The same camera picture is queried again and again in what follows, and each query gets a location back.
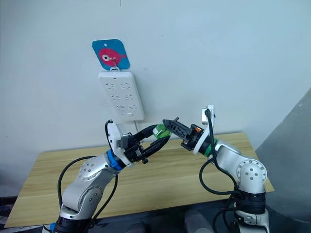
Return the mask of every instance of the power strip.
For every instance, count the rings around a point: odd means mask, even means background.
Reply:
[[[98,79],[115,114],[123,121],[143,120],[144,111],[131,72],[101,72]]]

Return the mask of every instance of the floor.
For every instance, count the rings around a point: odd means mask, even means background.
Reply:
[[[214,201],[194,205],[174,207],[139,214],[101,219],[97,225],[89,230],[89,233],[125,233],[127,228],[134,223],[143,221],[149,226],[148,233],[184,233],[184,214],[189,209],[198,210],[211,223],[214,214],[222,207],[223,201]],[[311,232],[311,224],[282,216],[268,208],[270,218],[270,231],[272,233],[306,233]],[[228,221],[233,215],[228,214]],[[217,221],[217,229],[220,233],[228,232],[220,217]],[[25,233],[41,233],[41,229],[24,231]]]

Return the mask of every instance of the blue tag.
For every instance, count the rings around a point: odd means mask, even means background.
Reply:
[[[130,67],[124,45],[120,40],[95,40],[92,47],[104,69],[110,70],[111,67],[128,69]]]

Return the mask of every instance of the white wall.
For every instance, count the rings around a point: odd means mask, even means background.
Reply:
[[[308,0],[121,1],[1,1],[0,196],[19,193],[40,152],[106,143],[93,40],[123,41],[140,128],[199,124],[214,104],[216,132],[257,148],[311,86]]]

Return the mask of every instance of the wooden table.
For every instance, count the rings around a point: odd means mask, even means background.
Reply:
[[[230,133],[217,135],[239,148],[246,156],[257,158],[246,134]],[[226,196],[207,192],[199,182],[198,173],[206,158],[194,155],[180,146],[181,140],[170,140],[167,145],[149,158],[149,163],[136,163],[133,168],[125,168],[119,175],[117,191],[100,217],[118,216],[168,207],[187,205]],[[59,214],[57,180],[62,169],[72,160],[89,155],[100,155],[108,147],[45,152],[38,159],[19,194],[5,227],[19,227],[56,222]],[[62,190],[74,180],[78,168],[83,163],[73,165],[66,172]],[[214,166],[205,169],[205,182],[213,189],[232,190],[232,181]],[[106,187],[99,206],[109,196],[114,181]],[[269,180],[267,191],[273,191]]]

